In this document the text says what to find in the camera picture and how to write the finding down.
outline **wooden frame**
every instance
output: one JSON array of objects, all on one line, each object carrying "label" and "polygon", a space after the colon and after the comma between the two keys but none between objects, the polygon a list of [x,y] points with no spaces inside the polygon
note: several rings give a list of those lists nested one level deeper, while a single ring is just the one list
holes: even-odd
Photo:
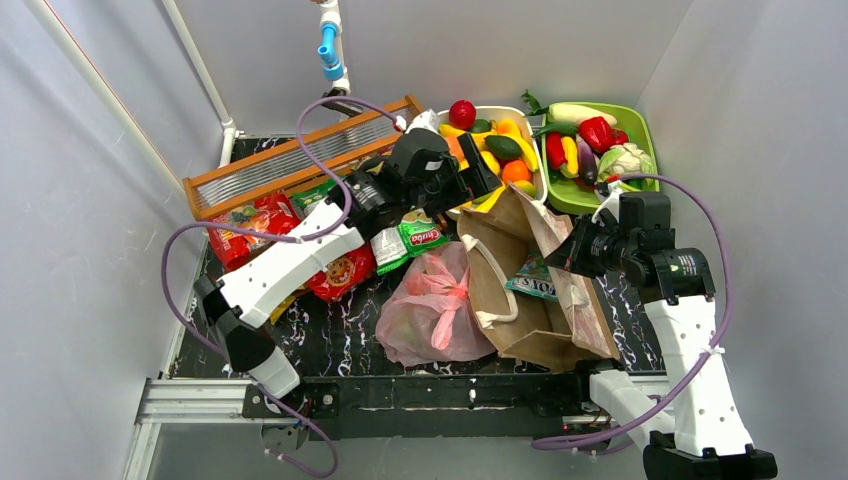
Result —
[{"label": "wooden frame", "polygon": [[[412,95],[407,95],[406,97],[404,97],[403,100],[398,100],[396,102],[390,103],[388,105],[385,105],[383,108],[389,112],[408,108],[412,116],[418,115],[422,111],[421,105],[419,105],[418,101]],[[340,133],[349,128],[353,128],[365,122],[374,120],[379,115],[379,113],[374,111],[365,112],[343,122],[339,122],[335,125],[318,130],[317,132],[305,135],[303,137],[303,140],[305,143],[309,144],[311,142],[314,142],[315,140],[319,140],[326,136]],[[338,157],[334,157],[330,160],[327,160],[326,162],[324,162],[324,165],[339,173],[348,173],[354,168],[353,162],[355,160],[358,160],[368,155],[372,155],[374,153],[379,152],[380,150],[390,147],[395,143],[395,141],[397,141],[399,136],[400,133],[390,135],[376,142],[372,142],[368,145],[351,150],[343,155],[339,155]],[[192,215],[194,215],[194,218],[196,218],[197,220],[209,220],[214,217],[217,217],[218,215],[221,215],[222,213],[229,212],[230,210],[236,207],[252,202],[257,198],[262,198],[276,190],[285,189],[286,191],[289,191],[291,193],[296,193],[303,190],[307,190],[322,183],[325,180],[324,177],[326,177],[326,175],[317,166],[311,166],[291,175],[281,177],[277,180],[274,180],[273,182],[267,183],[261,187],[255,188],[247,193],[230,198],[221,203],[206,208],[201,208],[199,201],[197,200],[198,187],[210,183],[219,178],[229,176],[235,172],[251,167],[253,165],[265,162],[272,158],[276,158],[279,155],[295,150],[296,148],[299,148],[297,142],[286,142],[282,145],[278,145],[274,148],[270,148],[255,155],[251,155],[236,163],[231,163],[211,172],[198,175],[194,178],[183,179],[183,188],[185,189],[186,199],[188,200],[189,208],[191,209]]]}]

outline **metal grill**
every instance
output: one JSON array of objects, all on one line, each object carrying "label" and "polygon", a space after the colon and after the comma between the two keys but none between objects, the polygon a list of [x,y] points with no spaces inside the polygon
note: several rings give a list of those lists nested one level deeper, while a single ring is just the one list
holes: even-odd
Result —
[{"label": "metal grill", "polygon": [[[411,117],[409,106],[391,110],[391,113],[404,118]],[[380,115],[360,125],[307,142],[307,145],[319,160],[326,161],[395,133],[393,122]],[[197,186],[194,200],[201,209],[212,207],[310,166],[312,161],[309,157],[303,150],[296,148]]]}]

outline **green snack bag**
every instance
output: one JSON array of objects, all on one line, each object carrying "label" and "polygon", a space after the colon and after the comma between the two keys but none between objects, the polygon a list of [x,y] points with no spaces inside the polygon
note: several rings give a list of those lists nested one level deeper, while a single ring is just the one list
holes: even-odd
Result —
[{"label": "green snack bag", "polygon": [[423,208],[404,215],[398,225],[398,232],[410,258],[450,242],[450,239],[436,228],[436,223],[424,214]]},{"label": "green snack bag", "polygon": [[375,235],[371,239],[371,250],[377,259],[377,275],[391,272],[410,258],[398,227],[386,228]]},{"label": "green snack bag", "polygon": [[318,206],[318,202],[323,200],[330,192],[330,189],[335,186],[336,182],[330,179],[315,188],[305,192],[295,193],[292,195],[292,200],[300,207],[301,211],[303,211],[303,217],[306,218]]},{"label": "green snack bag", "polygon": [[539,252],[530,253],[518,273],[506,282],[506,288],[552,302],[559,301],[551,272]]}]

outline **brown paper bag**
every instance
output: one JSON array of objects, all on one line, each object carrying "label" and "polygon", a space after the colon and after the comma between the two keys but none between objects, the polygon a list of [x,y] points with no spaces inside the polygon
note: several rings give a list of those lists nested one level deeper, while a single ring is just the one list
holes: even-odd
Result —
[{"label": "brown paper bag", "polygon": [[512,321],[481,322],[486,338],[502,357],[517,358],[549,368],[572,370],[579,360],[618,358],[618,350],[591,280],[552,268],[559,303],[521,293],[505,292],[498,272],[482,250],[511,278],[530,250],[547,256],[568,236],[572,225],[516,188],[508,188],[488,213],[463,210],[457,231],[463,242],[476,239],[485,249],[468,252],[471,269],[469,296],[478,320],[509,317],[510,296],[517,315]]}]

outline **eggplant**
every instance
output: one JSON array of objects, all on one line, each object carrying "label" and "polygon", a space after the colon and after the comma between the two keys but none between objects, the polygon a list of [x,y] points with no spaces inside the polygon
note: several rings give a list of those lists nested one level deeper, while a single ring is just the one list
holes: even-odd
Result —
[{"label": "eggplant", "polygon": [[592,147],[580,135],[574,137],[577,142],[577,175],[583,185],[591,187],[598,181],[598,159]]}]

